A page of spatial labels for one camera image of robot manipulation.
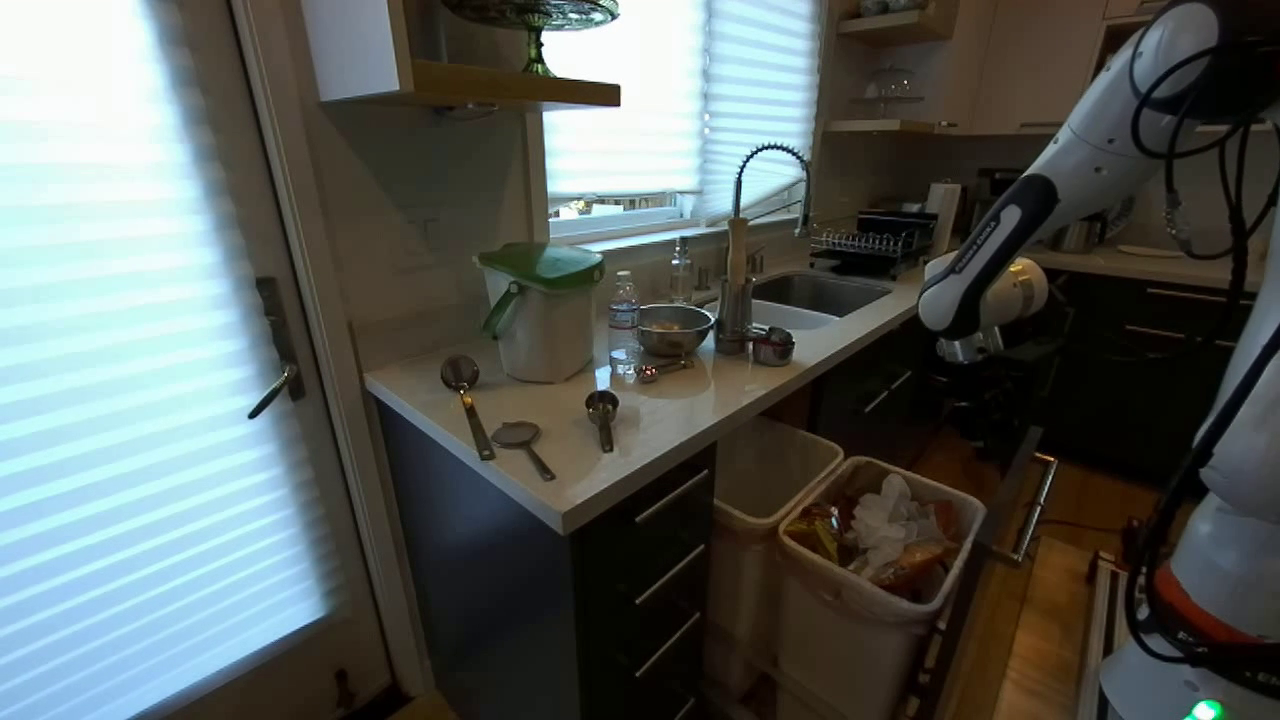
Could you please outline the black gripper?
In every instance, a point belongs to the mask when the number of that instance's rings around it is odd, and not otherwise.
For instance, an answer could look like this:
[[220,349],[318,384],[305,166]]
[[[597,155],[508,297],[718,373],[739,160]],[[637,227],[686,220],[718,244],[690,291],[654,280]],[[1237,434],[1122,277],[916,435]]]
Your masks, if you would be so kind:
[[1047,304],[1047,277],[1037,259],[1015,258],[975,304],[980,328],[959,342],[935,342],[946,366],[980,366],[1002,353],[1002,328],[1037,318]]

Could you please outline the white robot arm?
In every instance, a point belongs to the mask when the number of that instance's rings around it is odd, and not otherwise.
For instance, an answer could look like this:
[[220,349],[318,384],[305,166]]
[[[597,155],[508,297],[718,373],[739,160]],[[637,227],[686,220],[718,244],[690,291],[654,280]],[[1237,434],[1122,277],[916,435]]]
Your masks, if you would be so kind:
[[980,217],[929,265],[918,326],[952,366],[1002,349],[1000,328],[1042,291],[1000,297],[1018,247],[1129,200],[1161,166],[1200,155],[1200,130],[1256,126],[1280,93],[1280,0],[1167,0],[1091,75],[1067,121]]

